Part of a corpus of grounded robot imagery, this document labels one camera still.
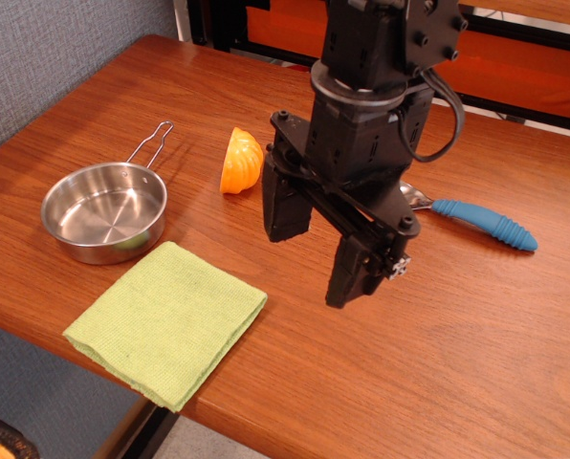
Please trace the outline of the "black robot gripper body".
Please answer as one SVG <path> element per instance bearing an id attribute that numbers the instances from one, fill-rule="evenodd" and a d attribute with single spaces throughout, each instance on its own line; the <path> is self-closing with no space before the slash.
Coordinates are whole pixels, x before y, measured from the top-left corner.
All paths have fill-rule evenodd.
<path id="1" fill-rule="evenodd" d="M 433 89 L 425 74 L 384 88 L 354 89 L 313 71 L 311 118 L 271 117 L 269 153 L 298 178 L 298 189 L 339 233 L 388 248 L 385 278 L 405 273 L 408 241 L 420 225 L 399 189 L 414 161 Z"/>

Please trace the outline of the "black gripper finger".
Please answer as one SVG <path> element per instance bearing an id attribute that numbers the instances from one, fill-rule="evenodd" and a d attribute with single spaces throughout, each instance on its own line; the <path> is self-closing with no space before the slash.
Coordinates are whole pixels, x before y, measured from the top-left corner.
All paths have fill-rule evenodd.
<path id="1" fill-rule="evenodd" d="M 353 299 L 373 295 L 385 278 L 388 248 L 359 234 L 343 236 L 328 284 L 326 304 L 343 308 Z"/>
<path id="2" fill-rule="evenodd" d="M 312 204 L 298 189 L 298 178 L 286 171 L 280 158 L 269 153 L 262 172 L 264 228 L 271 242 L 277 243 L 309 229 Z"/>

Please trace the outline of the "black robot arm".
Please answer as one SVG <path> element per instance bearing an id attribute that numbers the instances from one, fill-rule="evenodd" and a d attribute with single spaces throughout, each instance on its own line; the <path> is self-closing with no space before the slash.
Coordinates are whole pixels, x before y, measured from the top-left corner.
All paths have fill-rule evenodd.
<path id="1" fill-rule="evenodd" d="M 467 21 L 454 1 L 332 1 L 312 66 L 312 115 L 272 115 L 262 172 L 273 242 L 306 232 L 320 213 L 340 243 L 326 301 L 342 307 L 406 270 L 420 225 L 400 181 L 418 160 L 429 106 L 441 96 L 460 133 L 460 98 L 435 66 L 457 56 Z"/>

